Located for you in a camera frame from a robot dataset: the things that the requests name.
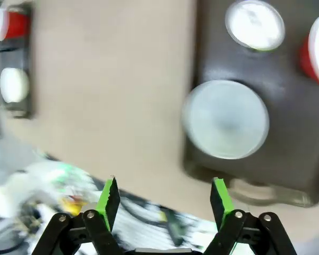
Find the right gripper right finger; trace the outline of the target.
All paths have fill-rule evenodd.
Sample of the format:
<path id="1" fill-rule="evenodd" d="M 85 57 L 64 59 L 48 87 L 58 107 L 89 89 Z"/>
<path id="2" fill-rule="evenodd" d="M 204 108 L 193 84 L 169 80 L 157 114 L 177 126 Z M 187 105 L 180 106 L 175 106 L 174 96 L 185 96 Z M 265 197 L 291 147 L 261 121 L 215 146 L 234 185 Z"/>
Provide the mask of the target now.
<path id="1" fill-rule="evenodd" d="M 203 254 L 231 254 L 238 243 L 249 245 L 254 254 L 296 254 L 277 214 L 255 217 L 235 209 L 222 178 L 213 179 L 210 202 L 217 233 Z"/>

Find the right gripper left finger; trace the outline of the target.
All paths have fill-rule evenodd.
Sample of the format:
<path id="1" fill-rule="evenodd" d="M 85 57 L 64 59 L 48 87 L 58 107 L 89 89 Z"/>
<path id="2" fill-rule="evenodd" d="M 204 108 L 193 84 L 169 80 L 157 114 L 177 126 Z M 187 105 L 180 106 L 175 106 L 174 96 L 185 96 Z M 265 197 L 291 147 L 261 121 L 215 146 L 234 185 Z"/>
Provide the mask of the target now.
<path id="1" fill-rule="evenodd" d="M 82 244 L 91 243 L 97 254 L 122 254 L 112 235 L 120 195 L 115 178 L 106 181 L 94 209 L 72 217 L 55 214 L 41 236 L 42 254 L 75 254 Z"/>

